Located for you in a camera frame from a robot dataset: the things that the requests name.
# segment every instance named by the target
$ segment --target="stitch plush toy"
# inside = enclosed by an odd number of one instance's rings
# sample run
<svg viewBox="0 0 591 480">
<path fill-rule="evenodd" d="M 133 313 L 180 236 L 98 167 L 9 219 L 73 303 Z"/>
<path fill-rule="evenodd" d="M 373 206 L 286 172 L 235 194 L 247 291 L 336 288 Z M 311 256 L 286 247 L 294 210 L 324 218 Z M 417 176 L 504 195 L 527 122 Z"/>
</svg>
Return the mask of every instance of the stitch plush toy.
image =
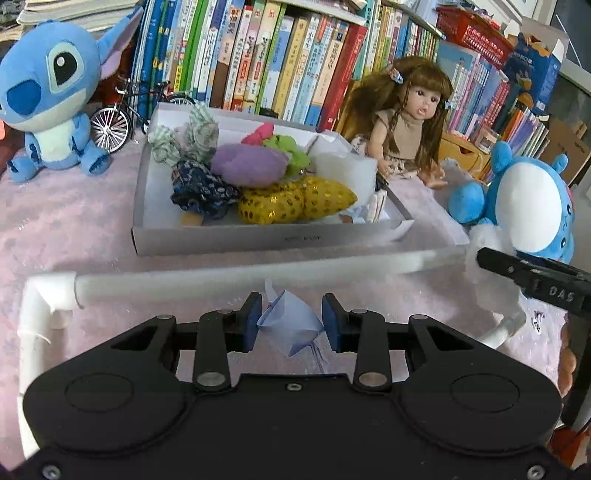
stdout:
<svg viewBox="0 0 591 480">
<path fill-rule="evenodd" d="M 43 167 L 80 164 L 88 175 L 109 167 L 81 110 L 99 81 L 117 71 L 142 12 L 136 8 L 98 41 L 76 25 L 43 22 L 7 52 L 0 63 L 0 121 L 25 132 L 27 152 L 8 163 L 14 181 L 27 181 Z"/>
<path fill-rule="evenodd" d="M 566 155 L 552 165 L 514 157 L 507 143 L 497 142 L 488 190 L 475 181 L 462 185 L 450 196 L 449 213 L 459 223 L 499 225 L 515 249 L 568 263 L 574 253 L 573 201 L 560 178 L 567 163 Z"/>
</svg>

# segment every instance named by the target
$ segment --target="plush toy eye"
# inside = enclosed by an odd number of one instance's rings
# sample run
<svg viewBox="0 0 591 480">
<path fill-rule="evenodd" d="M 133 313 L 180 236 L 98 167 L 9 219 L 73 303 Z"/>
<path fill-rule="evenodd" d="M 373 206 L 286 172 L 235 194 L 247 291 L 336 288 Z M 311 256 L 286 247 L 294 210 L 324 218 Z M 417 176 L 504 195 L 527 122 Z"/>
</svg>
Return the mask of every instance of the plush toy eye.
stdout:
<svg viewBox="0 0 591 480">
<path fill-rule="evenodd" d="M 53 72 L 56 75 L 56 83 L 58 86 L 63 85 L 70 80 L 72 75 L 76 73 L 77 67 L 78 64 L 76 63 L 74 55 L 68 51 L 61 52 L 53 60 Z"/>
<path fill-rule="evenodd" d="M 77 48 L 63 41 L 47 56 L 47 74 L 52 93 L 60 93 L 74 85 L 84 73 L 84 62 Z"/>
</svg>

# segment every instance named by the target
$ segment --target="bicycle wheel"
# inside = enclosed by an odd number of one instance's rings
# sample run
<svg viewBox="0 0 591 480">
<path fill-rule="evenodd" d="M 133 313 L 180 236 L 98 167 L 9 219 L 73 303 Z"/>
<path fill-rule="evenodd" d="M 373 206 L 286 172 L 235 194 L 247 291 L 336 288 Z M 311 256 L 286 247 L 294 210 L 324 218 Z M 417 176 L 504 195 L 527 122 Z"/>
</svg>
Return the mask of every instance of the bicycle wheel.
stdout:
<svg viewBox="0 0 591 480">
<path fill-rule="evenodd" d="M 97 147 L 115 153 L 131 136 L 129 115 L 114 106 L 101 108 L 90 117 L 90 134 Z"/>
<path fill-rule="evenodd" d="M 173 93 L 166 98 L 170 103 L 176 103 L 178 105 L 195 105 L 195 100 L 189 97 L 186 93 Z"/>
</svg>

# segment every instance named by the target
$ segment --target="doll hair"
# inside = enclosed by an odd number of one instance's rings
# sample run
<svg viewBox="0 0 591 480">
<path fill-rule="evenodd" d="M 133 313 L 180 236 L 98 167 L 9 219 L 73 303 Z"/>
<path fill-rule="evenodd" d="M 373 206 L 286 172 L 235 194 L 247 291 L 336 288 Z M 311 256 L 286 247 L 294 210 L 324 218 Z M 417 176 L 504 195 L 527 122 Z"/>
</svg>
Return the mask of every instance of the doll hair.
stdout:
<svg viewBox="0 0 591 480">
<path fill-rule="evenodd" d="M 441 134 L 447 116 L 446 104 L 453 93 L 452 83 L 439 66 L 423 57 L 409 56 L 396 59 L 391 67 L 400 72 L 403 82 L 400 84 L 392 80 L 390 69 L 369 75 L 351 93 L 349 115 L 355 116 L 356 124 L 361 128 L 358 133 L 369 136 L 374 125 L 375 113 L 393 109 L 394 114 L 386 141 L 390 152 L 396 154 L 400 150 L 392 132 L 408 100 L 409 89 L 421 87 L 441 94 L 435 115 L 423 123 L 421 146 L 415 158 L 419 170 L 430 170 L 431 163 L 437 162 Z"/>
</svg>

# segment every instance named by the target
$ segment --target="cardboard box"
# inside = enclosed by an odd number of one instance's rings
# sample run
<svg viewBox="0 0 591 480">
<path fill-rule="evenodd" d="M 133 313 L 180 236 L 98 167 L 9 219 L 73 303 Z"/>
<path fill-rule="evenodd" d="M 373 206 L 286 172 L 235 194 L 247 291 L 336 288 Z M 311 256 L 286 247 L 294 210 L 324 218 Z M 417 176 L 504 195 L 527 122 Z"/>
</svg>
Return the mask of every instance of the cardboard box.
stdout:
<svg viewBox="0 0 591 480">
<path fill-rule="evenodd" d="M 571 185 L 578 173 L 589 161 L 591 149 L 575 134 L 563 121 L 553 118 L 548 129 L 550 143 L 540 156 L 540 160 L 552 164 L 554 159 L 564 153 L 569 158 L 569 164 L 560 177 Z"/>
<path fill-rule="evenodd" d="M 517 44 L 503 71 L 520 86 L 518 99 L 536 115 L 542 115 L 550 103 L 568 46 L 566 33 L 531 18 L 523 19 Z"/>
<path fill-rule="evenodd" d="M 220 125 L 220 143 L 239 142 L 263 122 L 273 122 L 278 134 L 294 137 L 301 148 L 322 138 L 324 148 L 349 152 L 351 146 L 335 132 L 318 134 L 313 128 L 297 128 L 274 118 L 212 109 Z M 150 128 L 177 128 L 188 121 L 189 107 L 161 103 Z M 330 223 L 319 220 L 288 225 L 246 225 L 232 209 L 222 220 L 206 220 L 202 226 L 183 225 L 183 211 L 170 201 L 173 192 L 171 169 L 150 159 L 150 145 L 142 151 L 135 191 L 132 237 L 138 255 L 204 254 L 246 250 L 330 247 L 395 241 L 404 236 L 414 220 L 393 192 L 385 205 L 387 219 L 376 223 Z"/>
</svg>

